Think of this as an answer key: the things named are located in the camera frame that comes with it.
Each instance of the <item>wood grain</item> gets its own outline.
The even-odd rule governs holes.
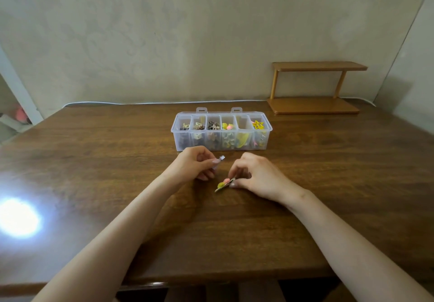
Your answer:
[[[282,114],[358,114],[359,110],[341,98],[327,96],[267,99],[276,115]]]
[[[33,237],[0,233],[0,294],[35,293],[49,281],[175,159],[175,115],[201,106],[265,112],[274,130],[255,153],[411,275],[432,276],[434,138],[351,102],[359,115],[274,116],[266,102],[62,109],[0,148],[0,199],[27,201],[42,218]],[[244,190],[214,193],[241,154],[225,152],[215,180],[169,199],[125,286],[333,275],[289,211]]]
[[[352,61],[273,62],[277,71],[364,71],[368,67]]]

